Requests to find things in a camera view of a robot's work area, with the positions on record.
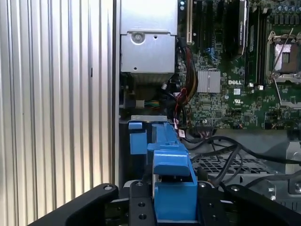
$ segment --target label sticker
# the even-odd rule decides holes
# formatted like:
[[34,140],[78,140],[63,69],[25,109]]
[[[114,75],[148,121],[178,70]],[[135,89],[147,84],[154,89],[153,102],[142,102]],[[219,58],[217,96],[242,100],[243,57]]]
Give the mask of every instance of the label sticker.
[[179,129],[179,137],[185,138],[185,132],[182,129]]

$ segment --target screw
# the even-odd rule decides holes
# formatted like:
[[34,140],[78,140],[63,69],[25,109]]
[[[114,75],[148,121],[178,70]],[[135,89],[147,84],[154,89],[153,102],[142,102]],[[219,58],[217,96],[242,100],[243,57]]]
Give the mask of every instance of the screw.
[[297,192],[301,192],[301,184],[299,182],[295,184],[295,188]]
[[105,190],[111,190],[113,187],[111,185],[108,185],[106,187],[104,187]]
[[143,185],[143,183],[141,182],[141,181],[138,181],[137,183],[136,183],[136,186],[142,186]]
[[136,35],[135,35],[135,39],[136,39],[137,41],[140,41],[140,40],[142,39],[141,34],[136,34]]
[[235,192],[239,191],[239,188],[236,187],[236,186],[231,187],[231,189],[232,189],[233,191],[235,191]]
[[201,187],[206,187],[206,184],[203,182],[200,182],[198,185],[200,185]]

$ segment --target pcie slot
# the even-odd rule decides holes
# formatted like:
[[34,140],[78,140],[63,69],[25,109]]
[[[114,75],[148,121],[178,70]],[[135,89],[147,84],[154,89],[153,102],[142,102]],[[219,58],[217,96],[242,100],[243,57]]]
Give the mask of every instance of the pcie slot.
[[214,20],[213,20],[213,1],[207,1],[206,7],[206,31],[205,31],[205,48],[212,47],[212,35],[214,30]]
[[202,1],[197,1],[196,6],[195,6],[195,17],[194,17],[194,22],[193,26],[195,27],[195,32],[196,36],[194,36],[194,42],[195,45],[199,50],[203,49],[203,20],[202,20],[202,15],[203,15],[203,2]]
[[257,60],[257,84],[264,85],[265,80],[265,62],[266,62],[266,45],[267,45],[267,14],[259,14],[258,26],[258,52],[259,57]]
[[192,14],[193,14],[193,0],[187,0],[187,18],[186,18],[186,42],[192,44]]

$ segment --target corrugated metal panel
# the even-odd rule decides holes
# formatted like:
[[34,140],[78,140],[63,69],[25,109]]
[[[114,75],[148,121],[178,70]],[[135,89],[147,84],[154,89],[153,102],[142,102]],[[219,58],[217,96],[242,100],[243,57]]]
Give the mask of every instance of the corrugated metal panel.
[[112,1],[0,1],[0,221],[112,182]]

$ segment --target wire bundle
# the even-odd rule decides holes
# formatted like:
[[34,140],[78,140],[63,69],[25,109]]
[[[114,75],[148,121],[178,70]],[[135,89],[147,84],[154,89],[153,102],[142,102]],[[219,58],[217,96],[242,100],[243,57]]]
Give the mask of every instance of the wire bundle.
[[187,105],[198,89],[198,77],[196,74],[196,69],[193,62],[193,53],[191,49],[181,38],[178,39],[178,46],[181,50],[182,59],[186,66],[186,79],[185,86],[181,89],[180,94],[177,96],[177,104]]

